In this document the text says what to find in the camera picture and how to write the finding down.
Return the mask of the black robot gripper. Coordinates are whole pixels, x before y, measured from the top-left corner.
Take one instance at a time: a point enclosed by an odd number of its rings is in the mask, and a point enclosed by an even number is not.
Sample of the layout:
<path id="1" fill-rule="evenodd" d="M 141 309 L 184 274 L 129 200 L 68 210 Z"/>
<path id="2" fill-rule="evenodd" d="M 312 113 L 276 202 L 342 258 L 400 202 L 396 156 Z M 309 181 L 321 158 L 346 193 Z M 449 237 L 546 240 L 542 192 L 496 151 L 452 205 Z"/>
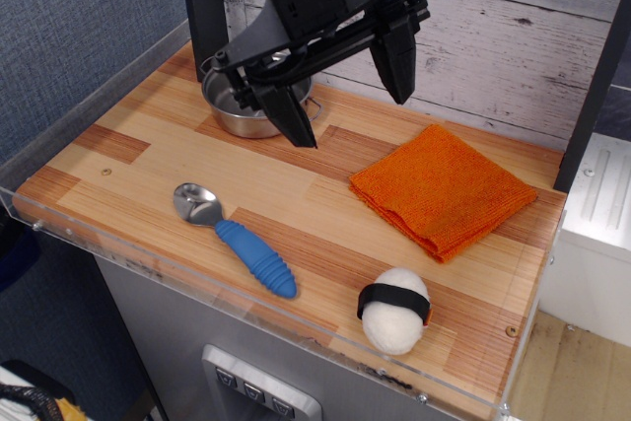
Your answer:
<path id="1" fill-rule="evenodd" d="M 245 84 L 289 85 L 368 48 L 392 99 L 415 91 L 415 35 L 427 0 L 265 0 L 241 34 L 213 57 L 213 68 Z M 295 147 L 315 148 L 307 113 L 290 87 L 262 86 L 256 99 Z"/>

